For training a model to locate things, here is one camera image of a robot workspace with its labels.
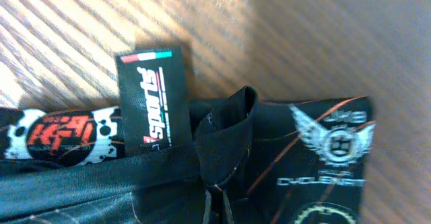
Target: white winged logo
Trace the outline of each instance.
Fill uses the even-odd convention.
[[[344,167],[356,163],[358,158],[370,151],[374,123],[360,131],[346,128],[328,130],[294,105],[289,107],[301,140],[327,165]]]

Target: folded clothing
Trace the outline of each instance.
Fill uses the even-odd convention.
[[[0,221],[356,223],[367,98],[191,102],[193,142],[126,157],[119,107],[0,109]]]

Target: wooden table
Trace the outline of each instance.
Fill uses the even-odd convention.
[[[431,0],[0,0],[0,104],[119,103],[116,52],[180,44],[193,99],[370,95],[363,223],[431,221]]]

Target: clothing tag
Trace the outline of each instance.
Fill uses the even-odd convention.
[[[117,55],[126,155],[191,142],[180,48]]]

